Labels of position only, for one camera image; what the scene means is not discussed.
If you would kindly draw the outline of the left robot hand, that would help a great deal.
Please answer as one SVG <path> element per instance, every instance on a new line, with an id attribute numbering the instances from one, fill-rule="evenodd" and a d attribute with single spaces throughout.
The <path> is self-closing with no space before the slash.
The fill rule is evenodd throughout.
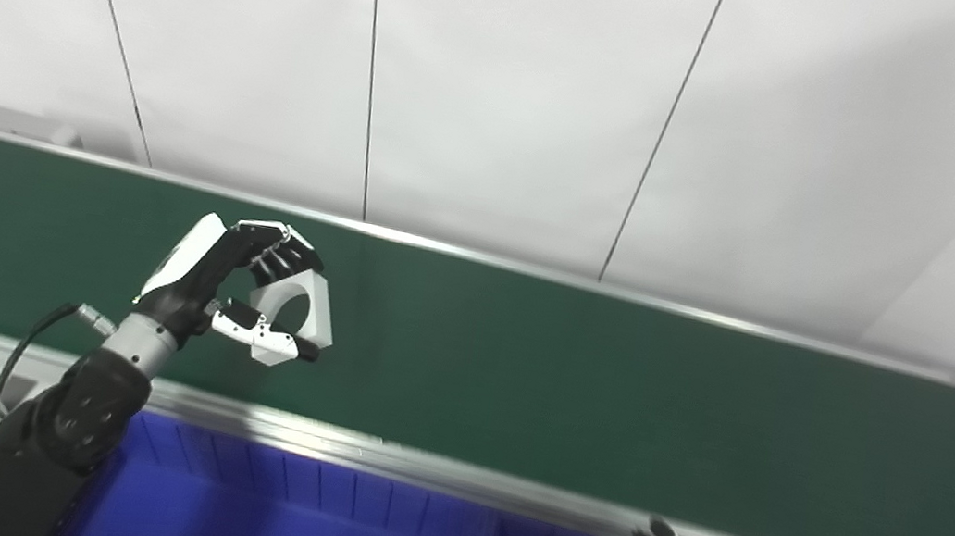
<path id="1" fill-rule="evenodd" d="M 213 331 L 265 366 L 315 363 L 334 342 L 324 264 L 299 231 L 206 214 L 137 294 L 134 313 L 175 346 Z"/>

